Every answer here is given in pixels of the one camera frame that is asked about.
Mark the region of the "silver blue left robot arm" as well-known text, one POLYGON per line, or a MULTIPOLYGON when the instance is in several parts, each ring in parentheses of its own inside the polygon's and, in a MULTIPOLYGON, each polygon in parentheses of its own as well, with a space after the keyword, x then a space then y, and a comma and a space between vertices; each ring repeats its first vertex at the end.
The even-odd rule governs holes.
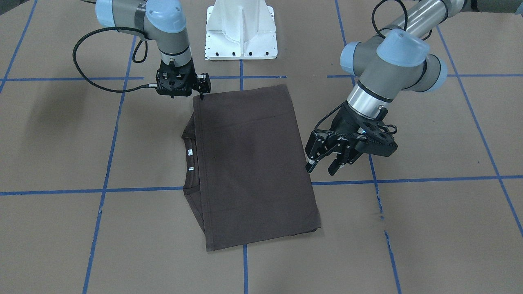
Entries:
POLYGON ((390 104, 400 91, 435 91, 447 78, 446 63, 430 54, 424 40, 431 30, 459 13, 463 0, 421 0, 410 9, 403 3, 403 16, 378 29, 366 42, 345 45, 341 68, 358 78, 347 99, 329 113, 329 129, 316 125, 305 147, 312 172, 332 153, 329 166, 334 175, 363 154, 388 157, 397 149, 397 128, 384 123, 390 104))

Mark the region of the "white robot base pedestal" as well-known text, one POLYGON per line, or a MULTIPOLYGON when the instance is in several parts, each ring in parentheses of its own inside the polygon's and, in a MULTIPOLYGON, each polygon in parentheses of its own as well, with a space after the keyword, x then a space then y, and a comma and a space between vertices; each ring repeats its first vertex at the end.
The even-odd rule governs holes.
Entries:
POLYGON ((275 13, 265 0, 217 0, 206 17, 206 60, 277 58, 275 13))

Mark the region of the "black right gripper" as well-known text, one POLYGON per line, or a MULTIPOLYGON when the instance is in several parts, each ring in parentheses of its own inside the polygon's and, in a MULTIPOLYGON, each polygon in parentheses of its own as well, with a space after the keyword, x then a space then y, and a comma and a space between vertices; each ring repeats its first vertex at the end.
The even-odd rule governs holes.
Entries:
POLYGON ((192 91, 199 93, 200 100, 204 95, 211 93, 211 81, 208 73, 196 74, 194 62, 189 61, 186 65, 177 67, 174 62, 160 63, 156 73, 156 91, 159 95, 170 97, 189 97, 192 91))

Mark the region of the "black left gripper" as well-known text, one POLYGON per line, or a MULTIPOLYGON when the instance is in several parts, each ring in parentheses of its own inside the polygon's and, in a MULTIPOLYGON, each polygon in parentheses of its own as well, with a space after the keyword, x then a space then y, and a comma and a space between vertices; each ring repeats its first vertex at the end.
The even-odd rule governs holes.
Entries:
POLYGON ((387 113, 385 106, 379 106, 376 118, 366 118, 347 102, 338 105, 320 119, 311 132, 305 148, 306 171, 312 173, 318 162, 332 153, 336 153, 336 158, 328 167, 331 176, 365 153, 392 155, 398 148, 394 139, 397 127, 383 122, 387 113))

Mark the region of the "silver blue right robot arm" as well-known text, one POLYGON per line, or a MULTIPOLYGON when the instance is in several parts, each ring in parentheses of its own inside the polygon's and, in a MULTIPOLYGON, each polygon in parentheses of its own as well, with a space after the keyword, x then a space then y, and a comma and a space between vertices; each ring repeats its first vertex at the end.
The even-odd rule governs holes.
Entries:
POLYGON ((211 91, 207 73, 198 75, 190 48, 185 14, 179 0, 97 0, 95 13, 104 28, 155 41, 161 55, 156 82, 160 95, 200 96, 211 91))

